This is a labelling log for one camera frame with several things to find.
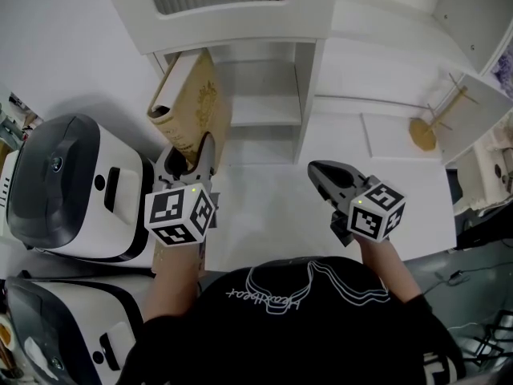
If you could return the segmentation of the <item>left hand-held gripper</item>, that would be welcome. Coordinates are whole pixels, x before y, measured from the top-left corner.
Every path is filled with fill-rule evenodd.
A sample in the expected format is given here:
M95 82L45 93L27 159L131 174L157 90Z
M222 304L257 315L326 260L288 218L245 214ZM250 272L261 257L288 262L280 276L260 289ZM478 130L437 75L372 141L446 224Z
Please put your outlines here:
M207 232L216 227L219 194L212 191L216 172L216 141L206 132L198 154L199 174L192 174L188 161L168 145L155 164L155 183L145 196L143 225L148 231L145 249L203 245Z

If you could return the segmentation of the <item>white and black robot machine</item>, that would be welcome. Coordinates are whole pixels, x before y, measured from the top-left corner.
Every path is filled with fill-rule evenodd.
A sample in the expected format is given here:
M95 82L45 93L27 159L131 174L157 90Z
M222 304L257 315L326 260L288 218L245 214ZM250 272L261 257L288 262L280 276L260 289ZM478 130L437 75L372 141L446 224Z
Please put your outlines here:
M6 156L0 214L27 249L104 265L151 267L144 202L155 165L91 117L45 121Z
M46 385L116 385L143 328L152 279L138 274L5 281L6 307L20 351ZM31 337L46 356L41 370L24 351Z

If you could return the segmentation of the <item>person's black printed t-shirt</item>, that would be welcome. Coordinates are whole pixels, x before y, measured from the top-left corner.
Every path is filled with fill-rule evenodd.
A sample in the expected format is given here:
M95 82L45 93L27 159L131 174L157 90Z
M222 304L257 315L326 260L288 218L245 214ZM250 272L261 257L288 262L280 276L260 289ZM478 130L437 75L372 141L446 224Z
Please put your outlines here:
M117 385L447 385L460 349L423 296L343 257L244 268L143 325Z

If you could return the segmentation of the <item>person's left forearm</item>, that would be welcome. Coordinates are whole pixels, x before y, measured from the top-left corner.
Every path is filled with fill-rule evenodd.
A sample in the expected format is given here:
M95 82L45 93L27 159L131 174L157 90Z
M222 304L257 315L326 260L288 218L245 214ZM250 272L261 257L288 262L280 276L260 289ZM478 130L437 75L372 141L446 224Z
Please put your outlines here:
M147 322L162 316L185 314L197 298L199 245L170 247L158 264L143 312Z

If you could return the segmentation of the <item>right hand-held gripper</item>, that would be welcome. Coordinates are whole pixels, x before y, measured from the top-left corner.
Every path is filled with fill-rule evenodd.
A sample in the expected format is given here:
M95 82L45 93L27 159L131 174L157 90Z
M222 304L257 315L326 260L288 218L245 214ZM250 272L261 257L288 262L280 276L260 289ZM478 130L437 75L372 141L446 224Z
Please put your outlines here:
M406 195L389 181L366 177L354 166L332 160L308 164L308 177L324 201L336 210L330 228L347 246L355 236L382 242L398 227L406 205ZM345 189L355 187L349 197Z

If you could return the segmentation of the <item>person's right forearm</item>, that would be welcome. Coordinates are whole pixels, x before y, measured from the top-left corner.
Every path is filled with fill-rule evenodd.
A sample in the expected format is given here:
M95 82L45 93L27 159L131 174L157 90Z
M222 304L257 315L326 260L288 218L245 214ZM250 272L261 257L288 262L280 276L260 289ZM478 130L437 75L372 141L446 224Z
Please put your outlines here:
M354 237L360 245L363 264L380 277L394 296L402 302L408 302L422 294L390 241L375 242L359 235Z

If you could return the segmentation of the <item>tan hardcover book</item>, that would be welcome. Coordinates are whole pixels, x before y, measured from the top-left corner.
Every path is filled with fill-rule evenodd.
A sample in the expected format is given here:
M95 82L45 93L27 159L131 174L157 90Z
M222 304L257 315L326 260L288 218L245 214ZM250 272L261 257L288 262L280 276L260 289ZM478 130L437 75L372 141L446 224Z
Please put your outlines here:
M215 141L215 170L220 165L232 122L232 108L208 49L177 53L165 71L147 110L151 123L193 165L205 133Z

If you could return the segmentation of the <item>purple artificial flowers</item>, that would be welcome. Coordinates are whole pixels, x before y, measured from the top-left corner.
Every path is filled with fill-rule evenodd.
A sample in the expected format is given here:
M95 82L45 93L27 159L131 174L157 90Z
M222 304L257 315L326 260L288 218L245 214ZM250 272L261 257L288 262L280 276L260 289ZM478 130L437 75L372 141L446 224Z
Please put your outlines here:
M507 85L513 75L513 49L507 48L492 67L491 74L502 84Z

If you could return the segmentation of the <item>black metal frame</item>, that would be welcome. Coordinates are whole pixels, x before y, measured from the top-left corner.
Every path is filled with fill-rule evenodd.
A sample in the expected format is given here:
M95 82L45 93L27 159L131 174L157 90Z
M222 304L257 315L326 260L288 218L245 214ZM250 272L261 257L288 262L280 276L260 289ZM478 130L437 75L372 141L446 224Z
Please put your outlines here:
M492 323L484 326L483 335L473 337L476 342L471 362L479 368L501 367L513 357L513 311L501 310Z

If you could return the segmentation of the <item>wooden mug tree stand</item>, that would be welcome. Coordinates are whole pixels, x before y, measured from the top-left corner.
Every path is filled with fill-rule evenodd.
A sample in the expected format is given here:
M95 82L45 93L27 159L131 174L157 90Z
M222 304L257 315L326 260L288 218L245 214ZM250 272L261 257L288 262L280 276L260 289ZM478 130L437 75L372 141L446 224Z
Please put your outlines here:
M421 118L415 118L410 120L409 134L414 144L424 152L433 151L437 145L437 137L434 130L439 125L444 125L443 120L448 116L455 106L462 100L467 99L468 101L479 105L479 102L470 97L467 86L461 86L454 78L452 74L449 74L450 80L454 85L454 89L457 94L449 101L449 103L443 108L441 112L433 116L430 123L427 123Z

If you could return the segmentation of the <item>white desk with shelves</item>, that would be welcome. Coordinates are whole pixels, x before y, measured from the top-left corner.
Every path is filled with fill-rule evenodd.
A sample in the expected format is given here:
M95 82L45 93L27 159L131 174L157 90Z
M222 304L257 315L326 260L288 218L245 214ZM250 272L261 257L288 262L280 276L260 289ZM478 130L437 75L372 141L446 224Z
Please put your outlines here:
M491 78L513 43L513 0L111 2L159 75L175 53L208 49L232 103L210 270L357 256L330 232L312 160L352 164L406 194L392 234L405 259L455 247L446 170L513 110ZM449 74L479 105L462 99L424 152L410 120L430 123L457 94Z

